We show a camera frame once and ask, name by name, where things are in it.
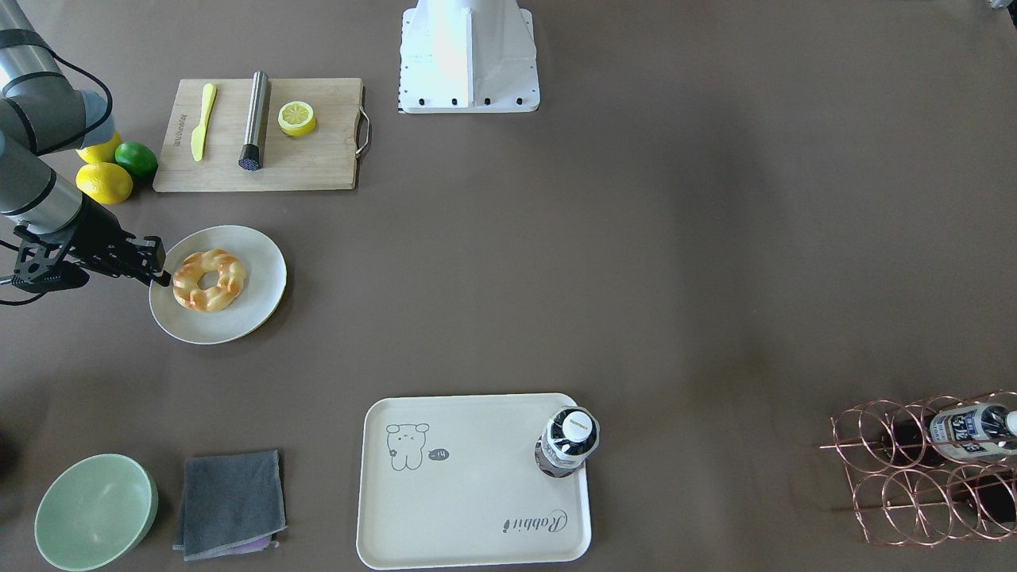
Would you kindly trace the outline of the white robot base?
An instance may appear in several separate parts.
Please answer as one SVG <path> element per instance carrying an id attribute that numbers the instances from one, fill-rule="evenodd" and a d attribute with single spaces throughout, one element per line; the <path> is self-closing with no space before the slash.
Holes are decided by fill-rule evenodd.
<path id="1" fill-rule="evenodd" d="M 403 12 L 400 112 L 527 113 L 540 103 L 533 16 L 516 1 L 419 1 Z"/>

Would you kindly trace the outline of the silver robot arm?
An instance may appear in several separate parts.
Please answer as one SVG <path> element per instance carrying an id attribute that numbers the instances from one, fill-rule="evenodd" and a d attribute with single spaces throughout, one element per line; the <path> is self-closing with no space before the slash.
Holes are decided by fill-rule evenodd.
<path id="1" fill-rule="evenodd" d="M 135 238 L 116 217 L 60 176 L 44 155 L 108 140 L 115 130 L 108 88 L 76 90 L 15 1 L 1 7 L 1 211 L 14 222 L 14 270 L 2 278 L 39 298 L 86 285 L 91 274 L 168 286 L 164 247 Z"/>

